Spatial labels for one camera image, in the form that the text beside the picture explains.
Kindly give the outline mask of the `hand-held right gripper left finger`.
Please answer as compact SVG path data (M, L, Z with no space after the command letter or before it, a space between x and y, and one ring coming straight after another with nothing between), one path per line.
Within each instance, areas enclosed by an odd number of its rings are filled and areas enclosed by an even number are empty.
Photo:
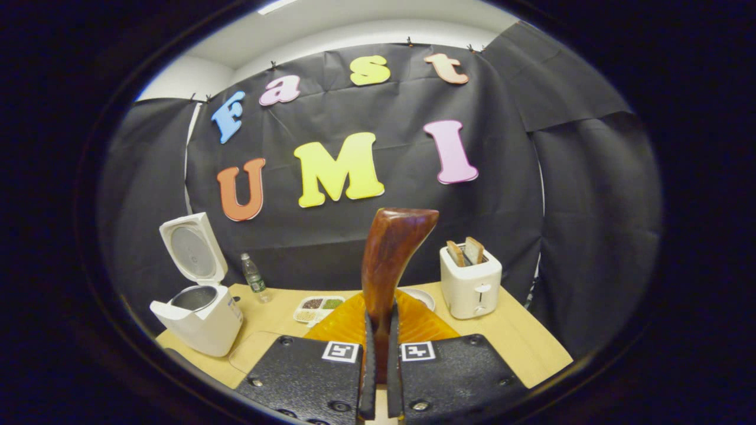
M291 423L375 417L376 354L364 296L346 299L305 336L257 332L235 352L235 391Z

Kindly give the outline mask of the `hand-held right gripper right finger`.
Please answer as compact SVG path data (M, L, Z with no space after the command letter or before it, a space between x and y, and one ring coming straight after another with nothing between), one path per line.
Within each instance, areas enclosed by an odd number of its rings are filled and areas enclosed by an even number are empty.
M481 334L459 336L397 291L387 358L387 407L402 421L489 421L526 387Z

